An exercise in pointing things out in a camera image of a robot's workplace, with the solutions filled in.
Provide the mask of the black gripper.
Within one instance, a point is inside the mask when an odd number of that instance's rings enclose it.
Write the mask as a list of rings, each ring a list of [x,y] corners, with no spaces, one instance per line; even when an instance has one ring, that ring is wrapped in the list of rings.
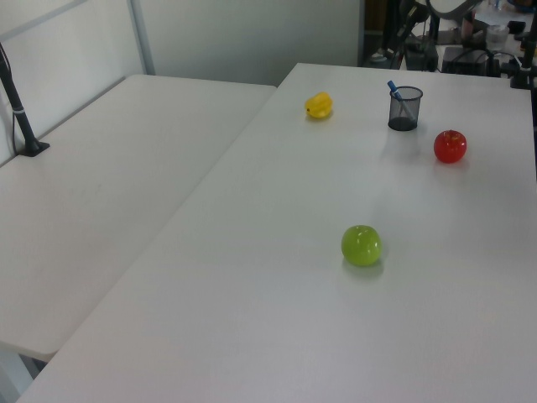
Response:
[[[426,2],[411,2],[409,5],[405,23],[396,34],[398,42],[404,42],[411,33],[414,25],[420,24],[429,17],[429,8]]]

